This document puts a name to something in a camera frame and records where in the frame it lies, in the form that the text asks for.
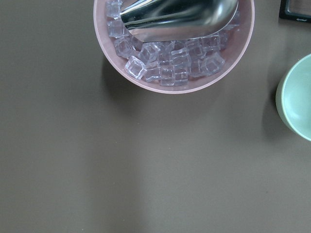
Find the black frame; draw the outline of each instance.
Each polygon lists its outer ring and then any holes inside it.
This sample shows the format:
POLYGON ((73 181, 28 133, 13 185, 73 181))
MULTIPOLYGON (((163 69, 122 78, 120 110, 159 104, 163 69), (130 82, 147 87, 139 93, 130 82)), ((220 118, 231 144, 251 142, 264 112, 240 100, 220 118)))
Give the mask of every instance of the black frame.
POLYGON ((304 23, 311 23, 311 16, 289 12, 288 11, 289 1, 290 0, 281 0, 279 17, 304 23))

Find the ice cube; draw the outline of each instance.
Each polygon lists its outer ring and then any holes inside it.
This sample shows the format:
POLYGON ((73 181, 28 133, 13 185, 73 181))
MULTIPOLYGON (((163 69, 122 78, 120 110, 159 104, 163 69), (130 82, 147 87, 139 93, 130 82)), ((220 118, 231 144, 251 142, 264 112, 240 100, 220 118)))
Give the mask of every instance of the ice cube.
POLYGON ((116 50, 116 54, 118 56, 128 59, 130 56, 134 55, 135 49, 133 46, 131 46, 130 40, 131 40, 130 37, 123 36, 123 37, 116 39, 113 42, 113 45, 116 50))
POLYGON ((220 37, 218 33, 202 37, 200 38, 200 40, 201 40, 203 51, 205 52, 219 51, 221 49, 220 37))
POLYGON ((204 76, 205 74, 202 72, 201 66, 202 60, 197 59, 195 61, 192 61, 189 75, 194 78, 204 76))
POLYGON ((109 37, 120 38, 122 36, 129 36, 129 31, 125 28, 121 19, 116 19, 107 22, 109 37))
POLYGON ((187 48, 174 50, 171 52, 172 62, 176 68, 187 68, 191 65, 190 56, 187 48))
POLYGON ((188 70, 181 68, 175 69, 175 82, 174 86, 183 86, 188 83, 188 70))
POLYGON ((146 65, 138 58, 130 56, 125 64, 126 72, 133 78, 140 80, 147 72, 146 65))
POLYGON ((227 26, 225 26, 224 30, 230 31, 230 30, 238 27, 241 23, 240 18, 241 18, 241 14, 237 10, 235 15, 233 16, 232 20, 227 24, 227 26))
POLYGON ((219 35, 219 42, 220 42, 220 50, 224 50, 227 48, 227 43, 228 43, 228 39, 229 39, 229 36, 228 36, 228 33, 226 33, 225 30, 221 30, 218 32, 218 35, 219 35))
POLYGON ((191 60, 205 57, 205 52, 203 52, 203 48, 199 39, 188 40, 186 42, 186 47, 188 49, 191 60))
POLYGON ((114 0, 106 2, 106 16, 110 18, 120 18, 120 8, 122 2, 114 0))
POLYGON ((160 41, 156 44, 163 53, 170 53, 175 47, 175 41, 160 41))
POLYGON ((161 86, 174 86, 175 76, 174 67, 172 65, 161 67, 161 86))
POLYGON ((168 66, 172 64, 171 52, 160 51, 158 61, 161 66, 168 66))
POLYGON ((201 69, 202 72, 213 75, 221 71, 224 64, 225 60, 218 52, 215 52, 203 60, 201 69))
POLYGON ((143 45, 143 42, 138 40, 136 37, 130 34, 130 44, 135 48, 136 51, 141 51, 141 47, 143 45))
POLYGON ((160 48, 155 42, 144 43, 139 53, 139 58, 145 64, 148 64, 154 62, 158 58, 159 52, 160 48))
POLYGON ((158 61, 151 62, 146 66, 147 72, 145 74, 145 80, 152 82, 161 79, 161 67, 158 61))
POLYGON ((174 50, 181 50, 186 47, 186 40, 176 40, 174 45, 174 50))

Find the picture frame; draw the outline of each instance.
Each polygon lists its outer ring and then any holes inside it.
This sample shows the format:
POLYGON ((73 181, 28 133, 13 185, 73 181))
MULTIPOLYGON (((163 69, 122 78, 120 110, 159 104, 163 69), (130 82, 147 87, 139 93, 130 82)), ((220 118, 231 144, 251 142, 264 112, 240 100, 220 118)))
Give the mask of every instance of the picture frame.
POLYGON ((311 23, 311 0, 281 0, 279 17, 298 22, 311 23), (294 1, 297 2, 297 7, 293 11, 291 10, 291 7, 295 4, 294 1), (306 5, 307 1, 310 1, 310 4, 308 5, 310 8, 306 10, 301 6, 306 5))

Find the clear ice cube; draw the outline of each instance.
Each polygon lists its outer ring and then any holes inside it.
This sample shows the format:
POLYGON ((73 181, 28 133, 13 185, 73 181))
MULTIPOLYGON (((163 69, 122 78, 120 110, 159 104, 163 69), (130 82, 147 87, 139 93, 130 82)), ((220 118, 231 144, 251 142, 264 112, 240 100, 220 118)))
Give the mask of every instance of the clear ice cube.
POLYGON ((151 62, 146 66, 146 69, 145 80, 148 83, 161 79, 161 66, 158 61, 151 62))
POLYGON ((175 82, 174 86, 183 86, 188 83, 188 70, 181 68, 175 69, 175 82))
POLYGON ((225 50, 229 39, 228 33, 226 33, 225 30, 221 30, 218 32, 218 35, 220 40, 220 50, 225 50))
POLYGON ((215 33, 213 35, 209 35, 206 37, 202 37, 200 38, 200 41, 201 41, 203 51, 205 52, 219 51, 221 49, 220 37, 218 33, 215 33))
POLYGON ((131 38, 131 45, 135 48, 136 51, 141 51, 141 47, 143 45, 143 42, 138 40, 136 37, 134 37, 133 35, 130 35, 131 38))
POLYGON ((185 40, 176 40, 174 45, 174 50, 181 50, 186 47, 185 40))
POLYGON ((202 60, 197 59, 192 61, 189 75, 194 78, 204 76, 205 74, 202 72, 201 66, 202 60))
POLYGON ((122 2, 114 0, 114 1, 107 1, 106 2, 106 16, 110 18, 120 18, 120 8, 122 2))
POLYGON ((158 61, 161 66, 168 66, 172 64, 172 55, 170 52, 161 51, 158 56, 158 61))
POLYGON ((134 55, 135 49, 134 47, 130 44, 131 38, 126 36, 126 37, 120 37, 116 39, 113 42, 113 45, 116 50, 116 54, 120 57, 124 57, 128 59, 130 56, 134 55))
POLYGON ((171 52, 172 62, 176 68, 187 68, 191 65, 190 56, 187 48, 174 50, 171 52))
POLYGON ((207 56, 203 60, 201 69, 204 73, 207 73, 208 75, 213 75, 221 71, 224 64, 225 60, 218 52, 215 52, 212 55, 207 56))
POLYGON ((203 52, 203 48, 199 39, 188 40, 186 42, 186 47, 188 49, 191 60, 205 57, 205 52, 203 52))
POLYGON ((160 48, 155 42, 144 43, 139 53, 139 58, 145 64, 148 64, 154 62, 158 58, 159 52, 160 48))
POLYGON ((107 25, 109 37, 120 38, 122 36, 130 35, 121 19, 108 21, 107 25))
POLYGON ((172 65, 161 67, 161 86, 174 86, 175 76, 174 67, 172 65))
POLYGON ((156 44, 163 53, 170 53, 175 47, 175 41, 159 41, 156 44))
POLYGON ((235 15, 233 16, 232 20, 227 24, 227 26, 225 26, 224 30, 230 31, 230 30, 238 27, 241 23, 240 18, 241 18, 241 14, 237 10, 235 15))
POLYGON ((138 58, 130 56, 128 62, 125 64, 126 72, 140 80, 147 72, 146 65, 138 58))

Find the bowl rim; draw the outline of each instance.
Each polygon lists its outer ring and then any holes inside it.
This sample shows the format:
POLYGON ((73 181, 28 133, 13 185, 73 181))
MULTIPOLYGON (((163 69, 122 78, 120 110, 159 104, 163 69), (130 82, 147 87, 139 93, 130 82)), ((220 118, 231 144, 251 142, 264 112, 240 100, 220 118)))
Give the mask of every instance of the bowl rim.
MULTIPOLYGON (((98 30, 98 24, 97 24, 97 13, 96 13, 96 8, 97 8, 97 4, 98 4, 98 1, 99 0, 94 0, 94 7, 93 7, 93 20, 94 20, 94 27, 95 27, 95 33, 96 33, 96 36, 97 36, 97 40, 100 44, 100 47, 102 49, 102 51, 104 52, 105 54, 105 57, 107 58, 107 60, 111 63, 111 65, 120 73, 122 74, 122 70, 114 63, 114 61, 110 58, 110 56, 108 55, 108 52, 107 50, 104 48, 104 46, 102 45, 101 43, 101 37, 99 35, 99 30, 98 30)), ((250 25, 250 29, 249 29, 249 32, 248 32, 248 35, 247 35, 247 40, 246 40, 246 43, 243 47, 243 49, 241 50, 239 56, 237 57, 237 59, 233 62, 233 64, 222 74, 220 75, 218 78, 214 79, 213 81, 210 81, 209 83, 205 84, 205 85, 202 85, 202 86, 199 86, 199 87, 195 87, 195 88, 191 88, 191 89, 185 89, 185 90, 160 90, 160 89, 156 89, 156 88, 153 88, 153 87, 149 87, 149 86, 146 86, 146 85, 143 85, 142 83, 138 82, 137 80, 135 79, 129 79, 128 77, 125 77, 127 80, 129 80, 130 82, 136 84, 137 86, 139 87, 142 87, 144 89, 147 89, 147 90, 150 90, 150 91, 153 91, 153 92, 158 92, 158 93, 163 93, 163 94, 186 94, 186 93, 191 93, 191 92, 195 92, 195 91, 198 91, 198 90, 202 90, 208 86, 211 86, 213 85, 214 83, 218 82, 220 79, 222 79, 224 76, 226 76, 236 65, 237 63, 240 61, 240 59, 243 57, 248 45, 249 45, 249 42, 251 40, 251 37, 252 37, 252 34, 253 34, 253 30, 254 30, 254 24, 255 24, 255 4, 254 4, 254 0, 249 0, 251 2, 251 25, 250 25)))
POLYGON ((290 79, 290 76, 292 74, 292 72, 297 68, 297 66, 299 66, 302 62, 304 62, 307 59, 311 59, 311 54, 303 57, 301 60, 299 60, 298 62, 295 63, 295 65, 293 65, 293 67, 290 69, 290 71, 288 71, 288 73, 285 76, 284 82, 282 84, 282 89, 281 89, 281 108, 282 108, 282 112, 284 113, 285 119, 288 122, 288 124, 290 125, 290 127, 294 130, 294 132, 296 132, 298 135, 300 135, 301 137, 311 141, 311 137, 308 137, 304 134, 302 134, 290 121, 290 118, 287 115, 287 111, 285 108, 285 100, 284 100, 284 95, 285 95, 285 87, 286 87, 286 83, 287 81, 290 79))

